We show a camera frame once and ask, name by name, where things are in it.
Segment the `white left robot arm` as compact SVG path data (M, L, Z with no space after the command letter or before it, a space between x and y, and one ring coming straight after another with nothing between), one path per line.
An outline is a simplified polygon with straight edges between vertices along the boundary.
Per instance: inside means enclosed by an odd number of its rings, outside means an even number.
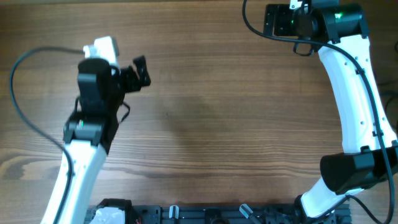
M140 91L151 80L141 56L126 68L103 58L78 64L80 95L64 125L66 153L42 223L83 223L93 187L121 120L117 113L127 93Z

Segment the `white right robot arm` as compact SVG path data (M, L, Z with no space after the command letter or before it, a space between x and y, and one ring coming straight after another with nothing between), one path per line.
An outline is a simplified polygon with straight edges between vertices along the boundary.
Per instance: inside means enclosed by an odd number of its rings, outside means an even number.
M394 213L397 135L389 124L370 61L368 23L359 4L291 1L266 6L265 38L308 44L330 79L340 115L342 152L322 157L321 177L298 198L303 221L317 221L356 194L387 182Z

